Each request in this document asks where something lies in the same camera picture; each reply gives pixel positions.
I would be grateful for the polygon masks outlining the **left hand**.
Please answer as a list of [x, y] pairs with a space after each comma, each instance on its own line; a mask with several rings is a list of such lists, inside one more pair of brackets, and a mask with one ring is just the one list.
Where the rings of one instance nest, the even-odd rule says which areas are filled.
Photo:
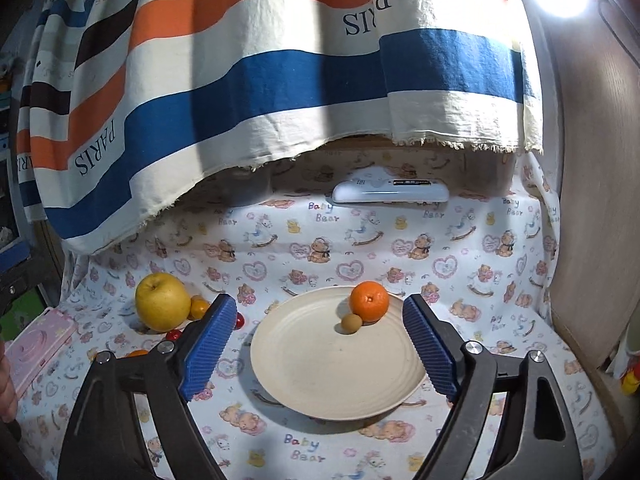
[[0, 416], [2, 422], [13, 422], [17, 412], [18, 397], [11, 378], [10, 362], [4, 351], [4, 342], [0, 348]]

